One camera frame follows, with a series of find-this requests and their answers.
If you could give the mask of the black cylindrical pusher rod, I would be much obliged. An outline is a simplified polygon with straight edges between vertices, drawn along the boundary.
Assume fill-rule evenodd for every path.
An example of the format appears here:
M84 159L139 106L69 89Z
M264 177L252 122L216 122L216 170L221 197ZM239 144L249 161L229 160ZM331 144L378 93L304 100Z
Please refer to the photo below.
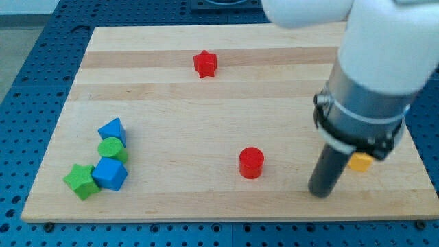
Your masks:
M352 155L325 144L308 181L309 192L319 198L329 196Z

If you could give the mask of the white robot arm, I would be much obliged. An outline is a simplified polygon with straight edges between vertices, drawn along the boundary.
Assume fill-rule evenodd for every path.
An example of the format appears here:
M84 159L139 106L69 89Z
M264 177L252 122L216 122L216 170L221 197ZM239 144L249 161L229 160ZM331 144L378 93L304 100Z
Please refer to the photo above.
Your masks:
M438 2L265 0L262 6L284 28L346 22L330 77L313 99L325 146L308 188L324 198L354 153L384 160L399 144L405 116L438 66Z

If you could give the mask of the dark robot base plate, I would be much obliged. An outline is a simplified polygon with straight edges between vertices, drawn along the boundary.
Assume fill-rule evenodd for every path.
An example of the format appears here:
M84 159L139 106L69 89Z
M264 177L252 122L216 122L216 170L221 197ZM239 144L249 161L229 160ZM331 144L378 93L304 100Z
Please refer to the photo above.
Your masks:
M259 0L190 0L191 10L261 10L262 4Z

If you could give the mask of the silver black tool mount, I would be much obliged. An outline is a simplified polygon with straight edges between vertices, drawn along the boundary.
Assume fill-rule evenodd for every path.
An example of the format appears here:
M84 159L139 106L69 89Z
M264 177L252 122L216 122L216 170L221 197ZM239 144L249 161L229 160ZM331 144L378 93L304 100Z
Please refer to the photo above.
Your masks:
M405 115L416 92L395 94L368 89L333 64L323 89L314 95L313 118L325 140L320 158L347 161L365 153L382 161L399 144Z

